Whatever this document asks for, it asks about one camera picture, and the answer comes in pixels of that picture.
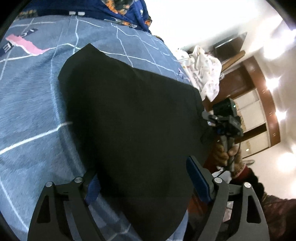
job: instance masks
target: white cloth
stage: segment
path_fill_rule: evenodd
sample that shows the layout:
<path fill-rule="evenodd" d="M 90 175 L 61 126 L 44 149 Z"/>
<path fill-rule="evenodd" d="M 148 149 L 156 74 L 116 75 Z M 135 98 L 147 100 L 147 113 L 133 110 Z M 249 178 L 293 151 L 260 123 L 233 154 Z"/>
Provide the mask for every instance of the white cloth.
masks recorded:
<path fill-rule="evenodd" d="M 191 84 L 200 92 L 202 100 L 207 96 L 212 102 L 219 93 L 219 77 L 222 69 L 221 62 L 205 53 L 205 51 L 195 46 L 192 54 L 188 55 L 185 51 L 178 50 L 174 55 L 182 56 L 178 58 Z"/>

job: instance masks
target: hand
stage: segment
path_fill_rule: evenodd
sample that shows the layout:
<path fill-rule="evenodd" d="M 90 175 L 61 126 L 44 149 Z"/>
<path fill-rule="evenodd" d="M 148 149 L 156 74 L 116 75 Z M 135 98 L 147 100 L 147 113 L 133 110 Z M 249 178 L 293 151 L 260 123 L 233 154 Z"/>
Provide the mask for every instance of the hand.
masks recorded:
<path fill-rule="evenodd" d="M 213 157 L 215 160 L 215 165 L 220 167 L 227 166 L 227 160 L 230 156 L 235 156 L 234 158 L 234 172 L 231 174 L 235 176 L 237 172 L 242 168 L 242 153 L 238 146 L 233 146 L 228 153 L 224 151 L 224 147 L 220 142 L 216 142 L 213 148 Z"/>

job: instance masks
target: cable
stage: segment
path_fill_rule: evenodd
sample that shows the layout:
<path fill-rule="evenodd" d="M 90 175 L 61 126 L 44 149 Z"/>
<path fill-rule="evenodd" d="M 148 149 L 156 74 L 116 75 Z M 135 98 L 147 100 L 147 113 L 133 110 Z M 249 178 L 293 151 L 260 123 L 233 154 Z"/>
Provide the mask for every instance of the cable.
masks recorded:
<path fill-rule="evenodd" d="M 235 159 L 236 159 L 236 157 L 237 157 L 237 154 L 239 153 L 239 150 L 240 150 L 240 144 L 241 144 L 241 143 L 239 143 L 239 149 L 238 149 L 237 153 L 234 155 L 232 162 L 231 162 L 229 165 L 227 165 L 226 167 L 224 167 L 224 168 L 223 168 L 224 170 L 223 170 L 223 171 L 222 171 L 217 177 L 221 176 L 224 172 L 226 172 L 227 169 L 228 169 L 228 167 L 230 167 L 230 166 L 233 164 L 233 162 L 235 161 Z"/>

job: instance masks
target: bolt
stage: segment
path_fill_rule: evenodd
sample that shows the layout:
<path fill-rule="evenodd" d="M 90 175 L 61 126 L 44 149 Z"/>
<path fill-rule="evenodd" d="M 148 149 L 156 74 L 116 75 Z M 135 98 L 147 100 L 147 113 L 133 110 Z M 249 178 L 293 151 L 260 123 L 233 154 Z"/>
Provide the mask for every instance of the bolt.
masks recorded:
<path fill-rule="evenodd" d="M 222 179 L 219 178 L 219 177 L 217 177 L 217 178 L 214 179 L 214 181 L 215 181 L 216 183 L 221 183 L 221 182 L 222 182 Z"/>
<path fill-rule="evenodd" d="M 250 183 L 244 183 L 244 186 L 245 186 L 246 188 L 250 188 L 250 187 L 251 187 L 251 184 L 250 184 Z"/>
<path fill-rule="evenodd" d="M 45 184 L 45 186 L 48 187 L 48 188 L 51 187 L 51 186 L 52 186 L 52 182 L 47 182 L 47 183 Z"/>
<path fill-rule="evenodd" d="M 82 177 L 76 177 L 74 179 L 74 182 L 76 182 L 76 183 L 81 183 L 82 181 L 83 181 Z"/>

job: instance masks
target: wooden cabinet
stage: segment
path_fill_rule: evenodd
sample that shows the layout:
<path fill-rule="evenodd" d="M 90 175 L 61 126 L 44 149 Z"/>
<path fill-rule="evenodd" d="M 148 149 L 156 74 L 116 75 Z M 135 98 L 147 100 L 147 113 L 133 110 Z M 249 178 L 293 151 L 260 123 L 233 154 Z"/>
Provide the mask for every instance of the wooden cabinet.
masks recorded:
<path fill-rule="evenodd" d="M 269 147 L 267 131 L 241 143 L 242 158 L 253 155 Z"/>
<path fill-rule="evenodd" d="M 237 114 L 241 117 L 242 129 L 248 132 L 266 122 L 265 113 L 256 90 L 234 100 Z"/>
<path fill-rule="evenodd" d="M 264 108 L 267 123 L 267 131 L 270 139 L 270 146 L 274 146 L 281 141 L 279 132 L 279 123 L 276 117 L 276 107 L 270 91 L 266 87 L 266 80 L 254 56 L 243 61 L 247 72 L 249 73 Z"/>

